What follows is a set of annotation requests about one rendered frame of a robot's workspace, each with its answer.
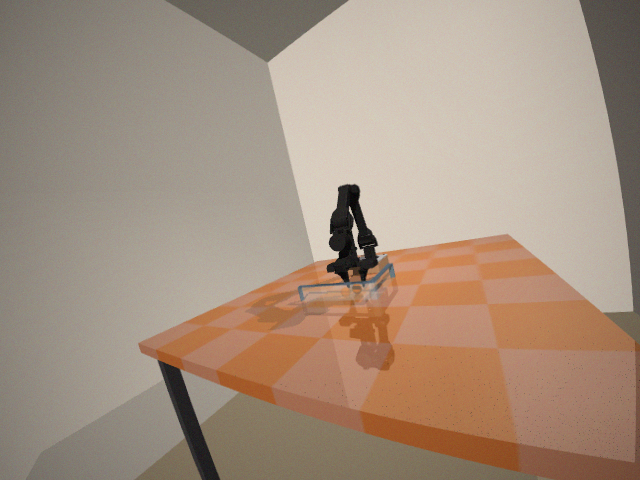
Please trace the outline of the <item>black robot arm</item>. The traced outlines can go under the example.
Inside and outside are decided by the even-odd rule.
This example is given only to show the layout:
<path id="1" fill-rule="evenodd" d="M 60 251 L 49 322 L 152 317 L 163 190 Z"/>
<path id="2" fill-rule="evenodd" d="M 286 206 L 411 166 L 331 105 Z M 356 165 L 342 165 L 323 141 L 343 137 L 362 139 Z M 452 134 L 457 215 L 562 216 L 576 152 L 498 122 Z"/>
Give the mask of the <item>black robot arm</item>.
<path id="1" fill-rule="evenodd" d="M 367 228 L 359 203 L 359 185 L 344 184 L 338 187 L 338 192 L 337 208 L 333 211 L 330 219 L 330 234 L 333 234 L 329 239 L 330 248 L 334 251 L 341 251 L 346 247 L 355 245 L 352 233 L 355 219 L 359 231 L 357 241 L 360 250 L 364 250 L 365 259 L 372 257 L 379 258 L 380 256 L 377 256 L 375 251 L 375 247 L 378 246 L 378 241 L 372 231 Z M 354 218 L 349 211 L 349 206 Z M 350 267 L 356 264 L 352 254 L 349 251 L 346 252 L 346 254 L 347 255 L 338 253 L 339 258 L 333 264 L 337 273 L 347 272 Z"/>

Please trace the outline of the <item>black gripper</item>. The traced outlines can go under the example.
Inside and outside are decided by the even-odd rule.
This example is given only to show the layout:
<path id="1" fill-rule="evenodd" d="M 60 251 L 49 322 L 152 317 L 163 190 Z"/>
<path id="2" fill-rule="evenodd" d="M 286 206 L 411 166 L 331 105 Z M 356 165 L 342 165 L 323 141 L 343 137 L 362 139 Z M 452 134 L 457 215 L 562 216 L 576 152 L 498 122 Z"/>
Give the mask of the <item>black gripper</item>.
<path id="1" fill-rule="evenodd" d="M 352 254 L 352 256 L 355 259 L 356 265 L 354 264 L 353 267 L 360 267 L 361 269 L 358 271 L 360 273 L 361 276 L 361 281 L 366 281 L 367 278 L 367 273 L 369 269 L 375 268 L 379 263 L 378 263 L 378 259 L 376 257 L 372 257 L 372 258 L 366 258 L 363 261 L 359 261 L 360 259 L 357 256 L 357 247 L 354 246 L 350 246 L 350 247 L 346 247 L 345 249 L 339 251 L 339 253 L 342 253 L 343 255 L 347 255 L 346 252 L 350 252 Z M 347 272 L 339 272 L 337 273 L 333 264 L 335 262 L 327 265 L 327 273 L 331 273 L 331 272 L 335 272 L 335 274 L 339 275 L 344 283 L 345 282 L 350 282 L 349 281 L 349 275 L 348 275 L 348 271 Z"/>

